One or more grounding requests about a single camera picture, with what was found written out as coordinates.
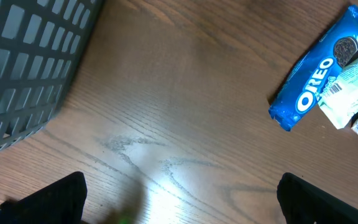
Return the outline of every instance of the wooden table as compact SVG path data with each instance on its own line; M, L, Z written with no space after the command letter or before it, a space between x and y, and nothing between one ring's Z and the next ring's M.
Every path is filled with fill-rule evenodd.
M61 113L0 153L0 203L80 170L86 222L285 223L292 172L358 208L358 136L318 108L290 133L268 114L345 3L106 0Z

